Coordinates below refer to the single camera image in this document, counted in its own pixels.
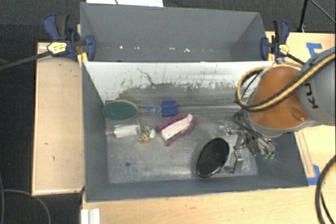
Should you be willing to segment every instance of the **blue clamp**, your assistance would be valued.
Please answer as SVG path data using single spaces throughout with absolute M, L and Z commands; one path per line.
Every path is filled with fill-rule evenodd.
M 73 61 L 77 61 L 76 47 L 81 47 L 82 52 L 88 54 L 88 60 L 93 61 L 96 54 L 96 43 L 93 39 L 93 35 L 87 35 L 84 40 L 81 40 L 79 33 L 72 27 L 67 27 L 68 15 L 56 15 L 51 13 L 46 16 L 43 20 L 43 27 L 46 33 L 51 37 L 53 42 L 61 41 L 62 50 L 55 52 L 55 46 L 48 50 L 51 52 L 52 56 L 65 57 Z
M 161 108 L 163 117 L 177 115 L 177 105 L 174 100 L 162 101 Z
M 290 28 L 289 24 L 282 20 L 281 27 L 279 27 L 276 20 L 273 21 L 275 28 L 275 35 L 272 36 L 272 42 L 269 42 L 267 37 L 261 39 L 260 54 L 263 60 L 268 60 L 269 54 L 274 55 L 274 58 L 283 58 L 287 52 L 283 50 L 283 45 L 286 45 L 287 38 L 289 37 Z

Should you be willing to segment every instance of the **pink and white object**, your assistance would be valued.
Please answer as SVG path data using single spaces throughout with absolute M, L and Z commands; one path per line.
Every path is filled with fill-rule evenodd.
M 196 121 L 191 114 L 180 113 L 168 121 L 158 125 L 156 132 L 161 133 L 166 145 L 171 145 L 178 138 L 189 133 L 195 126 Z

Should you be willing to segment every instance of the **clamp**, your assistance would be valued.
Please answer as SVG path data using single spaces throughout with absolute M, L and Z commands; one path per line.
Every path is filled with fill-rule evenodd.
M 88 60 L 93 61 L 96 53 L 96 43 L 93 35 L 87 35 L 81 40 L 79 33 L 68 27 L 69 15 L 56 15 L 51 13 L 43 20 L 43 27 L 51 37 L 52 43 L 47 49 L 54 57 L 65 57 L 77 61 L 77 56 L 83 52 L 88 55 Z

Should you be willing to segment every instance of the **green brush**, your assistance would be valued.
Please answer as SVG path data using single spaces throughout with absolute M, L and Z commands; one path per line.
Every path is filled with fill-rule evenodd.
M 142 114 L 160 113 L 161 107 L 156 106 L 142 106 Z M 125 99 L 118 99 L 108 102 L 104 105 L 102 113 L 108 119 L 113 121 L 128 121 L 139 115 L 139 106 L 131 101 Z

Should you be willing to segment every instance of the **wooden table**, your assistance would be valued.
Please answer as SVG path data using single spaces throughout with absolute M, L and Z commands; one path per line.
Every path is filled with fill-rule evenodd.
M 322 50 L 335 46 L 335 35 L 291 33 L 290 53 L 306 61 L 306 43 Z M 39 44 L 39 52 L 45 44 Z M 34 195 L 76 193 L 84 186 L 80 74 L 78 64 L 64 58 L 44 58 L 37 63 L 36 117 L 32 192 Z M 312 163 L 323 169 L 335 154 L 335 128 L 303 130 Z M 329 173 L 324 195 L 336 218 L 335 169 Z M 107 223 L 317 223 L 315 187 L 274 189 L 204 195 L 85 203 L 100 209 Z

